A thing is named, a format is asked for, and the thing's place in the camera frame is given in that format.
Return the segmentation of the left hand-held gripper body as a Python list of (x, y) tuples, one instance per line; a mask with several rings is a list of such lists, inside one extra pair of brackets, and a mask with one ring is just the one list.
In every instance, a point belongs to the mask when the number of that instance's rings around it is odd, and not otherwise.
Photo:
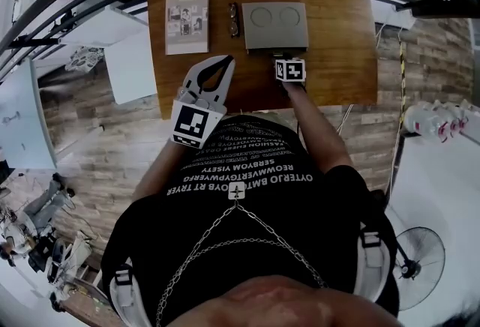
[(173, 101), (171, 140), (201, 149), (226, 113), (225, 106), (181, 87)]

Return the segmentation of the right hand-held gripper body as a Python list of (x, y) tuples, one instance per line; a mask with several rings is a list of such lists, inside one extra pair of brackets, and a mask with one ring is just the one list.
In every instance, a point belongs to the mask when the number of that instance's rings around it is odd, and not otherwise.
[(274, 60), (274, 75), (278, 85), (287, 92), (285, 84), (297, 86), (306, 91), (305, 60), (300, 58), (276, 58)]

